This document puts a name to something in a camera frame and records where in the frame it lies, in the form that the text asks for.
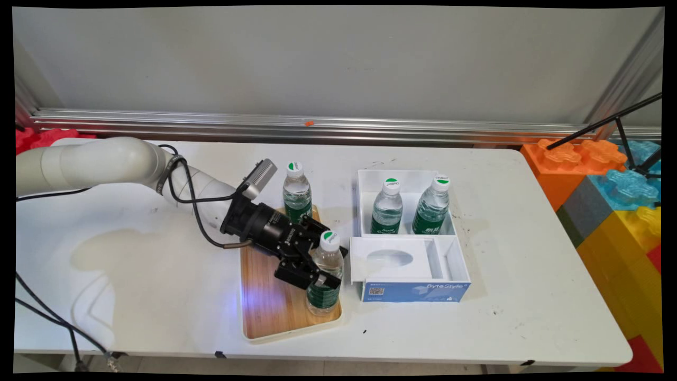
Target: white robotic arm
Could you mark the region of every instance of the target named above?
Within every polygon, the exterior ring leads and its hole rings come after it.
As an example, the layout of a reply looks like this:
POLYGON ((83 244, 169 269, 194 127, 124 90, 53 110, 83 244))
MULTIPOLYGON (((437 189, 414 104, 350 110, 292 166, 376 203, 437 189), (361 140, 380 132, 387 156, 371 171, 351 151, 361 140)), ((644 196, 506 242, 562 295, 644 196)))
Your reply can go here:
MULTIPOLYGON (((179 203, 169 190, 169 179, 158 187, 172 153, 137 138, 120 137, 85 144, 36 148, 16 157, 16 196, 91 188, 99 184, 134 182, 161 188, 163 197, 185 212, 192 205, 179 203)), ((222 197, 235 192, 232 186, 189 166, 197 199, 222 197)), ((176 195, 190 200, 184 170, 171 172, 176 195)), ((214 228, 223 222, 230 201, 198 204, 202 221, 214 228)))
MULTIPOLYGON (((276 171, 269 159, 259 162, 237 188, 190 166, 189 179, 183 165, 187 163, 180 155, 128 137, 36 148, 16 157, 17 201, 34 193, 99 184, 143 184, 179 209, 193 211, 202 234, 212 244, 234 248, 254 243, 266 254, 278 257, 277 278, 303 289, 312 283, 331 288, 341 284, 339 278, 318 268, 310 257, 310 250, 319 245, 320 234, 329 230, 327 226, 307 216, 293 224, 268 205, 251 202, 276 171), (214 241, 204 231, 204 223, 222 234, 238 236, 240 243, 224 245, 214 241)), ((348 250, 342 247, 341 252, 346 256, 348 250)))

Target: white box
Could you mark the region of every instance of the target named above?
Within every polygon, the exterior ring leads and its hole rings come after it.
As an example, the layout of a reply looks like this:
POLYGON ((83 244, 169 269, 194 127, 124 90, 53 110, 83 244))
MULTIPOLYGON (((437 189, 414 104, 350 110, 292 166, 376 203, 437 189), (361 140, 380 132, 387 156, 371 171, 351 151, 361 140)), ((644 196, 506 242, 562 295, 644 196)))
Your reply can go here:
POLYGON ((459 302, 471 284, 451 210, 439 235, 415 235, 418 200, 436 171, 357 171, 359 233, 350 240, 351 283, 364 302, 459 302), (370 234, 374 200, 383 181, 400 181, 402 220, 397 235, 370 234))

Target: white wall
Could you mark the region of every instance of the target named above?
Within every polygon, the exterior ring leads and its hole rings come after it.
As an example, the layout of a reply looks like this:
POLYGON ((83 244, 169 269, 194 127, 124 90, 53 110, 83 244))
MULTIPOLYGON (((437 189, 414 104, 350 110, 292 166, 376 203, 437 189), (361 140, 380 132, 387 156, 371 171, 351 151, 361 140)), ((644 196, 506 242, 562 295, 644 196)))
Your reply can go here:
POLYGON ((43 106, 580 123, 658 8, 13 8, 43 106))
MULTIPOLYGON (((650 96, 654 96, 659 92, 663 91, 663 73, 654 80, 653 84, 649 87, 646 93, 642 96, 642 99, 647 99, 650 96)), ((634 113, 628 115, 621 119, 623 125, 650 125, 658 126, 663 125, 663 119, 661 118, 661 112, 663 110, 663 100, 658 100, 644 108, 640 108, 634 113)))

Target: water bottle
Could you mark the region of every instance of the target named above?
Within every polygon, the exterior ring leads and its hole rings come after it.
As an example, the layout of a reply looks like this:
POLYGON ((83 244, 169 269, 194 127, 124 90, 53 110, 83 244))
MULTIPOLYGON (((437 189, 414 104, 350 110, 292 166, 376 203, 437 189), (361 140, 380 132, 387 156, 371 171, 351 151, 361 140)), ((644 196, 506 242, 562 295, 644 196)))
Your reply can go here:
MULTIPOLYGON (((326 231, 320 235, 320 246, 311 254, 313 262, 337 278, 343 277, 343 256, 339 250, 339 235, 326 231)), ((339 301, 339 289, 312 283, 306 289, 306 305, 314 315, 326 315, 334 310, 339 301)))
POLYGON ((437 175, 418 200, 412 230, 414 234, 439 234, 449 210, 449 177, 437 175))
POLYGON ((298 224, 304 215, 313 217, 310 183, 303 175, 303 166, 298 161, 292 161, 287 165, 282 198, 284 211, 292 223, 298 224))
POLYGON ((402 197, 399 181, 389 178, 383 182, 381 191, 374 200, 372 234, 397 234, 402 219, 402 197))

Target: black pole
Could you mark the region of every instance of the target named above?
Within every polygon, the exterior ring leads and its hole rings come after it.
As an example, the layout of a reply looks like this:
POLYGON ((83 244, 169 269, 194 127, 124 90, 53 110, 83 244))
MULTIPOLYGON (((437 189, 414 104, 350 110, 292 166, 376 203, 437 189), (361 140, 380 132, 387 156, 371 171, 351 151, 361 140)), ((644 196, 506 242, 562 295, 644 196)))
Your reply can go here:
POLYGON ((620 110, 619 112, 615 113, 614 115, 611 115, 610 117, 606 117, 606 118, 600 120, 597 123, 591 124, 588 127, 585 127, 584 129, 582 129, 578 132, 574 132, 573 134, 567 136, 566 138, 557 140, 556 142, 552 143, 551 145, 547 146, 546 148, 548 150, 551 150, 553 148, 557 148, 557 147, 561 146, 562 144, 564 144, 566 142, 570 142, 570 141, 578 138, 579 136, 582 136, 582 135, 587 134, 588 132, 594 131, 598 127, 606 125, 609 122, 612 122, 612 121, 614 121, 614 120, 616 120, 620 117, 624 117, 627 114, 633 113, 634 111, 637 111, 640 108, 642 108, 642 107, 644 107, 648 104, 654 103, 661 98, 663 98, 663 92, 659 92, 658 94, 656 94, 656 95, 654 95, 650 98, 647 98, 647 99, 643 100, 642 102, 639 102, 637 104, 633 104, 632 106, 630 106, 630 107, 628 107, 624 110, 620 110))
POLYGON ((648 174, 649 173, 649 168, 651 168, 652 165, 656 164, 658 160, 661 159, 661 148, 658 148, 656 152, 654 152, 651 156, 649 156, 648 159, 644 160, 644 163, 637 167, 638 171, 641 174, 648 174))
POLYGON ((630 162, 630 169, 634 169, 634 160, 632 159, 632 153, 630 152, 630 145, 628 144, 628 139, 626 138, 626 132, 623 130, 623 123, 621 119, 616 119, 616 124, 618 125, 618 134, 621 136, 621 141, 623 142, 623 147, 626 149, 626 156, 630 162))

